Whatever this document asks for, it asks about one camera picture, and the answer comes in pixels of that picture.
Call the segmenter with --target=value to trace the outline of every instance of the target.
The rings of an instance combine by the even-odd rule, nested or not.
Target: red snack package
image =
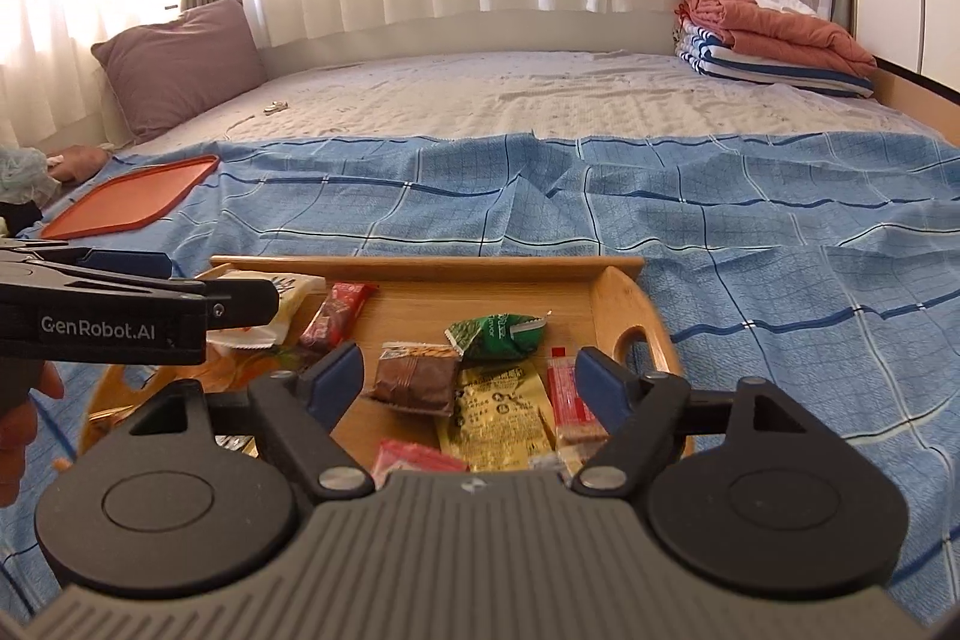
[[[375,290],[376,286],[366,283],[334,283],[299,344],[315,353],[329,353],[349,336],[364,302]]]
[[[397,470],[413,472],[467,472],[469,466],[459,458],[416,442],[401,442],[398,439],[384,439],[370,474],[377,488],[382,488],[387,475]]]
[[[607,430],[577,393],[574,365],[576,359],[567,356],[563,348],[550,349],[550,357],[546,360],[546,378],[557,425],[558,448],[583,442],[602,442],[608,437]]]

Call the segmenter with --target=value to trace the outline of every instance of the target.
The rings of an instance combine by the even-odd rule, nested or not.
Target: mauve cushion
[[[188,9],[90,47],[138,142],[147,142],[267,81],[243,1]]]

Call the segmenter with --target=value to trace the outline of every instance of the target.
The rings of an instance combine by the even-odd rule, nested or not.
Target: blue and white striped bedding
[[[861,133],[207,143],[120,156],[90,187],[200,153],[222,163],[174,212],[95,244],[165,250],[184,275],[214,253],[645,256],[640,285],[694,386],[764,375],[846,437],[909,501],[894,597],[925,621],[956,599],[957,148]],[[67,399],[40,400],[21,500],[0,512],[0,606],[21,618],[56,594],[32,509],[102,367],[61,371]]]
[[[792,85],[837,97],[868,98],[874,92],[869,79],[828,68],[795,66],[734,52],[707,28],[683,20],[675,32],[678,57],[697,73],[757,84]]]

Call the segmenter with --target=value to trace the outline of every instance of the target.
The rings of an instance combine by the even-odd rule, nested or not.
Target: striped folded blanket
[[[694,71],[706,76],[760,85],[792,85],[837,97],[869,98],[874,92],[874,86],[865,77],[734,52],[715,33],[686,18],[674,31],[674,40],[678,57],[689,63]]]

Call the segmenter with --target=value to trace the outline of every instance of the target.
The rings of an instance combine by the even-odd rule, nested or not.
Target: bed sheet
[[[286,101],[289,109],[264,115],[273,101]],[[872,100],[704,77],[673,56],[491,52],[280,77],[136,151],[162,153],[208,140],[342,134],[465,139],[531,132],[541,139],[577,139],[816,131],[936,135]]]
[[[208,152],[219,169],[174,212],[98,247],[164,250],[184,275],[215,253],[645,256],[692,384],[766,376],[846,437],[909,501],[893,595],[925,621],[956,600],[960,149],[875,133],[205,143],[122,155],[73,198]],[[21,500],[0,511],[0,606],[18,616],[56,593],[32,508],[102,370],[61,365],[67,399],[38,402]]]

